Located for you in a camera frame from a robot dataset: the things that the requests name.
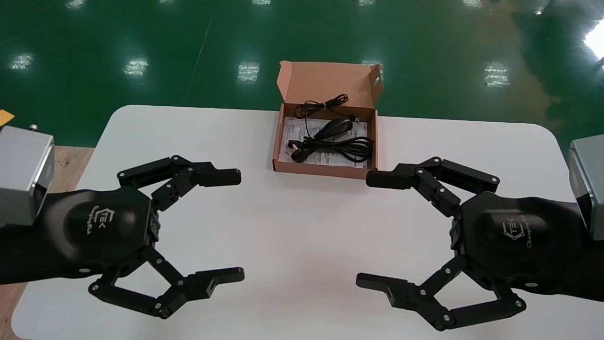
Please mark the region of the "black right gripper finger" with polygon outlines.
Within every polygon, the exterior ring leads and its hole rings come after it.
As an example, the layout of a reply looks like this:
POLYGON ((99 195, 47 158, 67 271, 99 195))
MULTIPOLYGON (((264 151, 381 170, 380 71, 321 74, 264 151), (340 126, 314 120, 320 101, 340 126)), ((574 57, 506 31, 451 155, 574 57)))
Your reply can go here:
POLYGON ((369 187, 415 189, 442 215, 454 217, 461 207, 461 200, 444 186, 445 183, 480 194, 496 192, 500 179, 440 157, 419 164, 399 163, 391 171, 371 170, 366 176, 366 184, 369 187))
POLYGON ((420 285, 368 273, 358 273, 356 284, 359 288, 384 292, 392 307, 416 312, 437 331, 511 318, 526 310, 526 303, 508 284, 494 284, 491 280, 488 282, 496 300, 453 309, 440 304, 436 294, 468 269, 472 269, 472 265, 463 256, 456 255, 420 285))

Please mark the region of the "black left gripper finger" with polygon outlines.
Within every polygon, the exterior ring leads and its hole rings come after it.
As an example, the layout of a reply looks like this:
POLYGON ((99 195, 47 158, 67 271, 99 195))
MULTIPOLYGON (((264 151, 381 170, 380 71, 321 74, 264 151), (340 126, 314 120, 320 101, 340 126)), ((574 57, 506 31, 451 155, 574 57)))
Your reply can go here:
POLYGON ((241 183, 238 169, 216 169, 211 162, 191 162, 179 155, 118 172, 121 187, 140 189, 164 181, 151 194, 155 211, 165 211, 195 187, 229 187, 241 183))
POLYGON ((185 303, 209 299, 219 284, 243 280, 244 269, 241 267, 200 271, 183 276, 153 246, 143 246, 117 267, 103 273, 89 286, 89 293, 104 303, 168 319, 185 303), (144 263, 151 265, 170 284, 159 297, 115 286, 120 277, 131 274, 144 263))

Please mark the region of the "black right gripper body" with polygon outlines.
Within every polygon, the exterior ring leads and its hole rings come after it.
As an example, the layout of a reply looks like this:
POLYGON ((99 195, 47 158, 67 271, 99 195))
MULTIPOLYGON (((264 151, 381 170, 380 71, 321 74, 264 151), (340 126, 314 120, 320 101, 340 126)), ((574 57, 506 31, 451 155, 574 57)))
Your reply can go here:
POLYGON ((452 249, 479 286, 602 300, 603 242, 589 235, 576 203, 482 192, 453 218, 452 249))

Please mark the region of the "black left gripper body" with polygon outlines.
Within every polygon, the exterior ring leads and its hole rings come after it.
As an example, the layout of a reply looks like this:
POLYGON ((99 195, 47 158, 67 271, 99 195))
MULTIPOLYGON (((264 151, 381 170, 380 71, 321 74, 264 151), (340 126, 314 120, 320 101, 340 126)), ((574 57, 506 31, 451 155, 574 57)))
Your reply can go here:
POLYGON ((50 194, 32 225, 1 228, 2 284, 118 269, 159 239, 157 210, 133 187, 50 194))

